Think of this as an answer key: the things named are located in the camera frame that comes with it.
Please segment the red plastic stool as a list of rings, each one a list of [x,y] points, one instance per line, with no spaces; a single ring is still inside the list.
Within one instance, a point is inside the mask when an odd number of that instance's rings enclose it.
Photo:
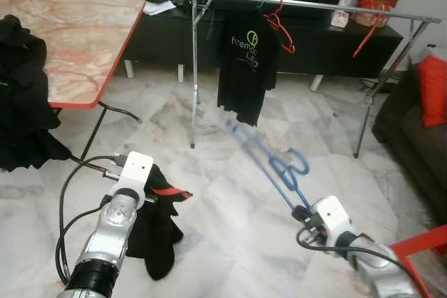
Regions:
[[[447,254],[447,225],[441,225],[428,232],[409,237],[402,241],[396,241],[389,245],[393,253],[396,254],[400,263],[406,267],[406,271],[411,278],[415,280],[416,289],[422,298],[431,298],[427,286],[416,272],[411,263],[412,254],[421,253],[421,251],[435,250],[441,255]]]

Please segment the black jacket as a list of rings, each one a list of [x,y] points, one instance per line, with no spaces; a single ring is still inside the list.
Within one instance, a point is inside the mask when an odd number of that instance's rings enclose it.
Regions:
[[[48,103],[47,44],[20,24],[0,18],[0,170],[40,168],[71,151],[50,130],[61,125]]]

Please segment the white pink tissue box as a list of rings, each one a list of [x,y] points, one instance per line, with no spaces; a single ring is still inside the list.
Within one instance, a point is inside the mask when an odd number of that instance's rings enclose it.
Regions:
[[[335,10],[332,12],[330,26],[335,28],[345,28],[349,23],[349,14],[344,10]]]

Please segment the dark grey sofa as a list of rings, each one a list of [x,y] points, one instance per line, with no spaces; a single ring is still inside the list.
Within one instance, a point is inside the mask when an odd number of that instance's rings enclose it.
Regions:
[[[409,173],[438,224],[447,223],[446,131],[446,124],[424,125],[419,70],[412,65],[384,99],[372,133]]]

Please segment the red plastic hanger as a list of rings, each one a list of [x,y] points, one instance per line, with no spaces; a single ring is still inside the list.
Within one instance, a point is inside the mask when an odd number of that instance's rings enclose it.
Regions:
[[[291,37],[288,29],[281,23],[280,12],[282,8],[284,8],[284,0],[278,0],[279,7],[276,10],[268,14],[264,14],[265,20],[268,21],[268,24],[272,27],[274,32],[281,32],[284,34],[284,39],[282,40],[281,48],[290,54],[295,53],[295,44],[293,37]]]
[[[373,36],[374,32],[376,32],[376,28],[380,27],[379,23],[382,20],[382,18],[383,18],[383,12],[379,12],[374,15],[369,15],[367,18],[365,18],[364,22],[358,21],[358,24],[361,24],[361,26],[368,27],[368,32],[367,35],[364,37],[364,39],[361,40],[360,43],[358,43],[358,46],[355,49],[352,58],[355,58],[358,55],[358,53],[360,53],[361,49],[363,49],[366,43]]]

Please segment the black tv cabinet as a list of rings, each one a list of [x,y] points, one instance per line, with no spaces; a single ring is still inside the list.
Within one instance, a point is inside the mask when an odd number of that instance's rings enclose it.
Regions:
[[[255,10],[249,1],[214,0],[198,24],[198,66],[201,70],[220,64],[221,27],[230,12]],[[352,58],[368,28],[349,21],[345,28],[330,26],[330,12],[286,6],[281,23],[293,37],[296,52],[280,50],[278,71],[324,77],[378,77],[398,50],[402,36],[392,27],[377,28]],[[191,68],[191,11],[174,8],[156,16],[142,15],[128,41],[122,59],[156,65]]]

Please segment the blue plastic hanger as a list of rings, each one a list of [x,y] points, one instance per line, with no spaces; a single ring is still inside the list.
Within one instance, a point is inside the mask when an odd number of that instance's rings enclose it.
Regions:
[[[257,135],[249,132],[246,126],[236,122],[234,119],[226,120],[226,130],[236,139],[243,152],[248,154],[259,170],[265,174],[291,211],[296,209],[298,205],[288,196],[290,192],[295,193],[299,197],[303,208],[309,209],[311,207],[309,200],[300,190],[298,180],[299,176],[307,176],[309,174],[309,162],[299,151],[294,148],[288,148],[287,154],[300,161],[302,167],[296,167],[288,163],[288,160],[279,157]]]

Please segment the silver metal clothes rack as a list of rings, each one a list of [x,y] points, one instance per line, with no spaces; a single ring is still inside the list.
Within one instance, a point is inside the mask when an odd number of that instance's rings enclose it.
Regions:
[[[198,81],[198,24],[201,22],[201,18],[204,16],[205,11],[211,7],[211,4],[214,0],[189,0],[191,2],[191,60],[192,60],[192,75],[193,75],[193,89],[192,89],[192,106],[191,106],[191,125],[189,125],[189,148],[193,150],[196,147],[196,135],[197,135],[197,110],[199,104],[199,81]],[[251,1],[258,3],[258,0],[237,0],[237,1]],[[265,2],[275,2],[279,5],[278,0],[265,0]],[[285,6],[295,6],[301,8],[316,8],[317,10],[344,10],[351,13],[364,13],[364,14],[377,14],[375,10],[368,10],[367,8],[357,8],[351,6],[340,6],[340,5],[332,5],[326,3],[314,3],[308,1],[299,1],[299,0],[284,0]],[[366,113],[364,115],[364,119],[362,122],[362,126],[360,127],[360,132],[358,132],[358,139],[356,147],[353,151],[353,157],[360,157],[360,150],[362,149],[362,144],[364,140],[364,136],[366,135],[367,124],[369,123],[369,119],[372,113],[372,107],[374,107],[374,100],[376,100],[376,95],[380,93],[383,86],[386,84],[387,80],[391,78],[396,69],[402,62],[406,59],[411,51],[413,45],[419,39],[422,33],[427,30],[429,24],[438,24],[441,23],[441,18],[436,17],[427,17],[427,16],[418,16],[411,15],[400,12],[383,12],[383,16],[387,17],[398,17],[404,18],[405,20],[411,20],[412,22],[419,21],[419,26],[416,27],[416,30],[409,36],[409,39],[406,40],[405,46],[400,50],[400,54],[394,59],[394,62],[390,65],[390,68],[378,78],[378,83],[374,85],[374,88],[367,93],[365,97],[366,103]]]

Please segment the red cushion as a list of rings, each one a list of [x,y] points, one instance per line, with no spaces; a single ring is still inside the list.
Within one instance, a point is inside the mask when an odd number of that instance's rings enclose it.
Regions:
[[[423,124],[433,128],[447,122],[447,62],[427,55],[418,64]]]

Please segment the white papers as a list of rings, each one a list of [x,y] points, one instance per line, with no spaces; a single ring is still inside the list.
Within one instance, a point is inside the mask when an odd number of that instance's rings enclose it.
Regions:
[[[147,1],[144,5],[143,13],[147,16],[156,16],[157,14],[163,13],[167,10],[173,10],[174,8],[176,8],[176,5],[173,4],[170,0],[161,3],[153,3]]]

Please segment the black t-shirt with green print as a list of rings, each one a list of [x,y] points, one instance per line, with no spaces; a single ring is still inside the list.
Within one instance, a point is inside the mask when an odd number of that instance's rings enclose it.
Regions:
[[[230,12],[221,27],[219,49],[217,106],[256,126],[266,91],[277,84],[277,32],[256,10]]]

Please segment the white lace table cloth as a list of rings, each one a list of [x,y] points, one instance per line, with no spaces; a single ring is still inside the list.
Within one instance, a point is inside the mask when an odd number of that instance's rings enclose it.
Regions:
[[[423,52],[423,59],[434,57],[441,61],[447,61],[447,48],[440,47],[437,44],[427,44]]]

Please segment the dark garment with red stripe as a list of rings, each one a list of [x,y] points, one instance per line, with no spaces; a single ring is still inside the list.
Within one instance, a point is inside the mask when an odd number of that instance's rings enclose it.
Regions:
[[[146,199],[138,209],[126,255],[143,259],[148,276],[160,280],[175,265],[175,244],[183,238],[181,229],[172,220],[178,215],[175,203],[193,195],[172,186],[156,165],[148,175],[144,192]]]

